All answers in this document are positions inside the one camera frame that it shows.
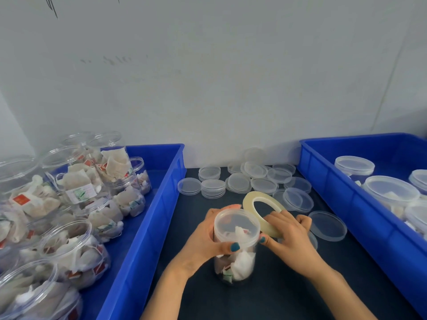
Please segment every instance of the wall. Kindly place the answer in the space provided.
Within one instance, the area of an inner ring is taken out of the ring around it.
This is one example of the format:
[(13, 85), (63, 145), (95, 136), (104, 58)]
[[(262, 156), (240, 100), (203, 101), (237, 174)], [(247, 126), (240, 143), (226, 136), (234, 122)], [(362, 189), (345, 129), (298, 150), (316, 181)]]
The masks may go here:
[(0, 160), (15, 155), (34, 155), (34, 149), (25, 137), (0, 93)]
[(0, 90), (38, 152), (116, 129), (185, 143), (187, 167), (286, 161), (371, 131), (414, 2), (0, 0)]
[(427, 0), (417, 0), (373, 132), (427, 136)]

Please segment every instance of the dark work surface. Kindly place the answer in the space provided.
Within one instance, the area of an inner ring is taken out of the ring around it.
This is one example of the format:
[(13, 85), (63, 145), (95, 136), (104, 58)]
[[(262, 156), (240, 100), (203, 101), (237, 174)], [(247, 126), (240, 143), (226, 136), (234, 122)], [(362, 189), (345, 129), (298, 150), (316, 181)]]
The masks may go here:
[[(227, 168), (222, 168), (221, 179), (226, 180), (229, 176)], [(298, 171), (295, 176), (301, 177)], [(198, 178), (198, 169), (189, 169), (186, 177)], [(313, 211), (330, 211), (314, 190), (310, 196), (315, 203)], [(179, 195), (150, 296), (163, 270), (203, 221), (208, 209), (241, 204), (244, 197), (244, 194), (228, 190), (224, 196), (214, 200), (204, 198), (201, 193)], [(255, 206), (260, 215), (272, 211), (262, 203)], [(322, 258), (345, 277), (378, 319), (421, 319), (350, 232), (340, 242), (317, 240)], [(333, 317), (311, 283), (259, 244), (252, 277), (242, 286), (230, 287), (222, 283), (214, 273), (212, 260), (203, 265), (185, 287), (179, 319), (299, 320)]]

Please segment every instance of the blue tray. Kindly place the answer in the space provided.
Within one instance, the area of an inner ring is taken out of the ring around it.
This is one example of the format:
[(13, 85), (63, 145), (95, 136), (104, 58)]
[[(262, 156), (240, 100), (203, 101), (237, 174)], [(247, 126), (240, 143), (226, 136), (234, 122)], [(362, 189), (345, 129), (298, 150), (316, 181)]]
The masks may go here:
[(81, 320), (139, 319), (178, 199), (177, 184), (187, 171), (182, 144), (126, 149), (129, 156), (144, 159), (153, 189), (144, 212), (125, 219), (122, 235), (105, 244), (111, 269), (82, 291)]
[(427, 169), (427, 141), (410, 134), (381, 134), (300, 143), (298, 170), (427, 319), (427, 242), (334, 166), (339, 156), (360, 156), (375, 164), (373, 175), (408, 181), (413, 170)]

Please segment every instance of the tape roll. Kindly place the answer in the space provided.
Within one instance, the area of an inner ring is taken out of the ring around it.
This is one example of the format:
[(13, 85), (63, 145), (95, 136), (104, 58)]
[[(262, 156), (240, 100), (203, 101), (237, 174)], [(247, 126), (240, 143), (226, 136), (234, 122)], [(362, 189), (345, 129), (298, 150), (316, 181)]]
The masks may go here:
[(249, 192), (248, 194), (246, 194), (245, 198), (243, 199), (243, 209), (247, 212), (250, 212), (255, 217), (257, 217), (261, 225), (261, 232), (264, 232), (270, 237), (282, 238), (282, 234), (275, 227), (271, 226), (267, 221), (265, 221), (257, 212), (254, 205), (254, 202), (257, 202), (257, 201), (268, 204), (271, 208), (273, 208), (277, 212), (286, 210), (285, 207), (281, 205), (277, 200), (269, 196), (268, 194), (257, 192), (257, 191)]

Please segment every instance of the forearm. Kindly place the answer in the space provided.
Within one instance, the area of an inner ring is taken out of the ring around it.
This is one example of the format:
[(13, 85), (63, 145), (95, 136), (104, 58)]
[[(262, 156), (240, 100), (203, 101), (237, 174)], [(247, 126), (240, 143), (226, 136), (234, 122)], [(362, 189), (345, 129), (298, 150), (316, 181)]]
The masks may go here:
[(336, 320), (376, 320), (365, 304), (345, 281), (344, 277), (329, 266), (311, 279)]
[(160, 277), (140, 320), (176, 320), (188, 274), (173, 261)]

